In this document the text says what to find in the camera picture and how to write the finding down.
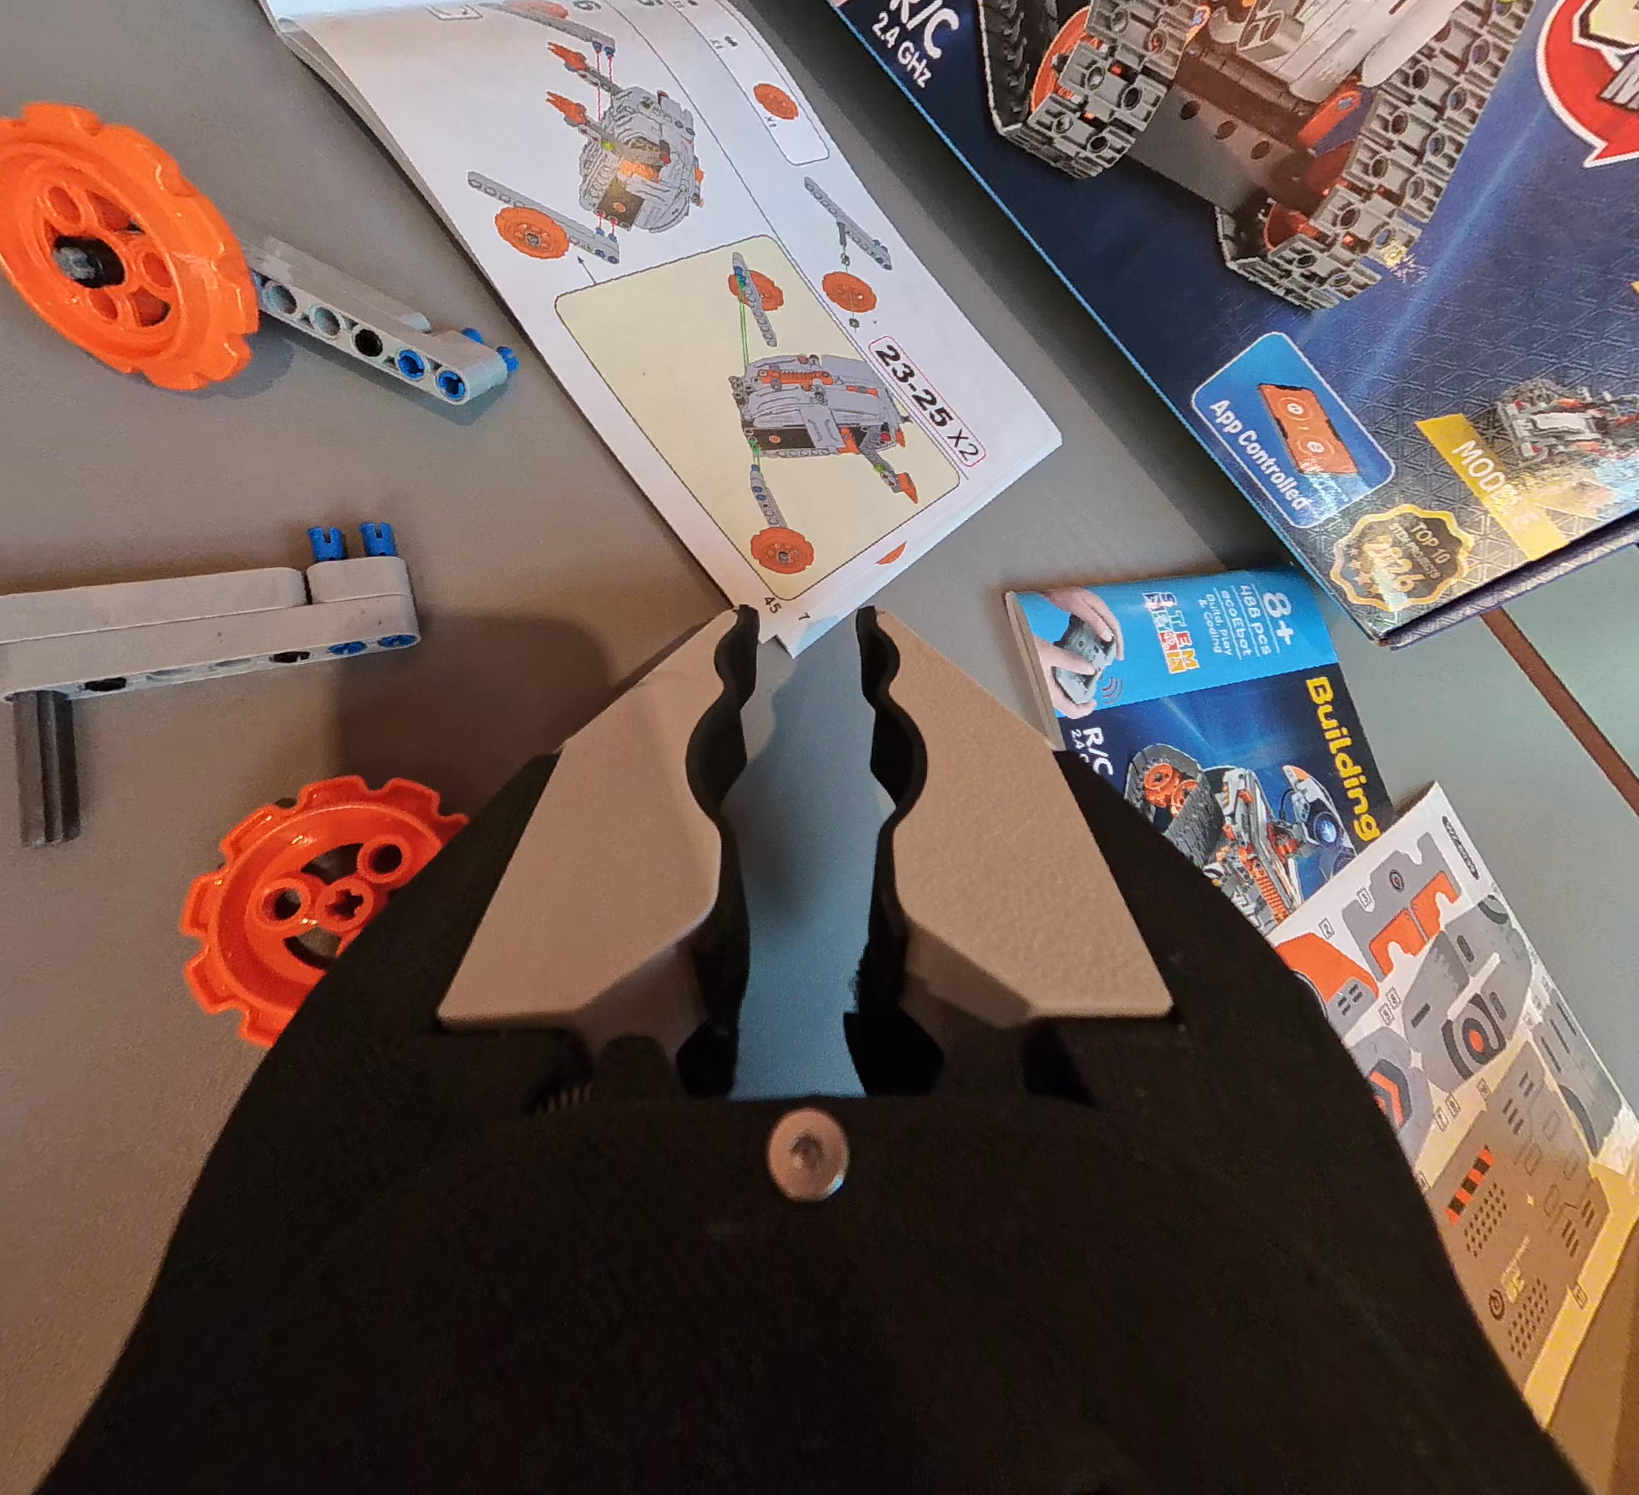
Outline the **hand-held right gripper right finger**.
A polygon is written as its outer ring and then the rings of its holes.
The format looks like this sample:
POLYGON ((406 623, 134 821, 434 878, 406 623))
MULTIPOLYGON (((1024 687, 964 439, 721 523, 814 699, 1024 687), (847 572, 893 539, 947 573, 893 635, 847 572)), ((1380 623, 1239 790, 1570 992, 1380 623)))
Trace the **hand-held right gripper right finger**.
POLYGON ((845 1038, 871 1095, 931 1088, 955 1045, 1172 1001, 1043 735, 890 613, 855 618, 890 797, 845 1038))

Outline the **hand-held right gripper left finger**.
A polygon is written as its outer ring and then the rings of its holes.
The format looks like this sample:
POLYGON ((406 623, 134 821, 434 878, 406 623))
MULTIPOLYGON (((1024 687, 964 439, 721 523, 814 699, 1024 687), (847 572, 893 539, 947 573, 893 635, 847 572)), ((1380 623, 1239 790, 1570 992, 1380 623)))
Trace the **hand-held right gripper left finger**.
POLYGON ((446 992, 454 1030, 645 1035, 726 1095, 749 925, 723 799, 745 766, 759 616, 718 615, 564 744, 446 992))

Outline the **open white instruction booklet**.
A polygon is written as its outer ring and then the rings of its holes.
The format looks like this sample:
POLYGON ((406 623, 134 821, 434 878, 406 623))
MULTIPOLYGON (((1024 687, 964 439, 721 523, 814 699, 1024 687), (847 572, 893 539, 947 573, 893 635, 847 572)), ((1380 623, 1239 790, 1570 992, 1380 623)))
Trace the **open white instruction booklet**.
POLYGON ((799 651, 1060 443, 725 0, 258 0, 799 651))

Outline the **blue robot kit box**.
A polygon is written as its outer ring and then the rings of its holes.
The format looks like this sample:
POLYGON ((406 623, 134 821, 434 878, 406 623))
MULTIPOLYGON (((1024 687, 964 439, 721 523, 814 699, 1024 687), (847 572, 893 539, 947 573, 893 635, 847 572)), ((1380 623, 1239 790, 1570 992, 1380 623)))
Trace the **blue robot kit box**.
POLYGON ((1635 0, 850 0, 1375 641, 1635 539, 1635 0))

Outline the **blue closed instruction booklet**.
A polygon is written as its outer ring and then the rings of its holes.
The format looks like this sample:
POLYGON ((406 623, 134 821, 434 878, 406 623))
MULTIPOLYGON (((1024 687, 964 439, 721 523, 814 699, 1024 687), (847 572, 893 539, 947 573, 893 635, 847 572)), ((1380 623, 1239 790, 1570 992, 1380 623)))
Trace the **blue closed instruction booklet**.
POLYGON ((1291 570, 1009 592, 1053 744, 1272 935, 1396 818, 1291 570))

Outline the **robot sticker sheet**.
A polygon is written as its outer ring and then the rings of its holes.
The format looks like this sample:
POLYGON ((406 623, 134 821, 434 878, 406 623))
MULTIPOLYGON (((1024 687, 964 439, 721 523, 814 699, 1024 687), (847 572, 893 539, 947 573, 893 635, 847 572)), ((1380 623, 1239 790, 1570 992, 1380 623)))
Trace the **robot sticker sheet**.
POLYGON ((1635 1114, 1430 787, 1272 937, 1365 1075, 1547 1421, 1635 1226, 1635 1114))

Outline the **orange gear wheel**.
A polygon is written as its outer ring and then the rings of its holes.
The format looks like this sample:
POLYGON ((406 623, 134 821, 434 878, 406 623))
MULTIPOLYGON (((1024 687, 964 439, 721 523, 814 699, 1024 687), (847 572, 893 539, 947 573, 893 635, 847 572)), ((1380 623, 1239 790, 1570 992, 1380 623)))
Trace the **orange gear wheel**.
POLYGON ((234 1009, 239 1033, 270 1045, 320 975, 463 828, 439 792, 358 775, 304 785, 220 840, 222 863, 194 878, 181 930, 199 944, 187 982, 208 1013, 234 1009))

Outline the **orange gear on grey beam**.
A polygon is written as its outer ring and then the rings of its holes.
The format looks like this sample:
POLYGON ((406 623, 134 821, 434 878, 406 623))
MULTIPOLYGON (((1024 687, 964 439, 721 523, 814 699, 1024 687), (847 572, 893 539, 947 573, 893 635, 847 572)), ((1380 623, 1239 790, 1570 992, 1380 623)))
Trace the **orange gear on grey beam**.
POLYGON ((265 320, 458 410, 518 362, 473 329, 236 227, 136 129, 31 103, 1 120, 1 263, 20 300, 77 348, 170 391, 239 374, 265 320))

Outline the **grey beam assembly with axle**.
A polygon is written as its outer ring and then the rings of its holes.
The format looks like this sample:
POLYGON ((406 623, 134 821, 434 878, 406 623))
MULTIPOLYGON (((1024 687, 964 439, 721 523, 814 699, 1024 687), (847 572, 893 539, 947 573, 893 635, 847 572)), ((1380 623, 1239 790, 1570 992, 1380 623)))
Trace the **grey beam assembly with axle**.
POLYGON ((10 704, 20 840, 81 828, 77 699, 218 678, 275 665, 409 647, 420 623, 385 522, 308 530, 313 563, 100 584, 1 599, 1 697, 10 704))

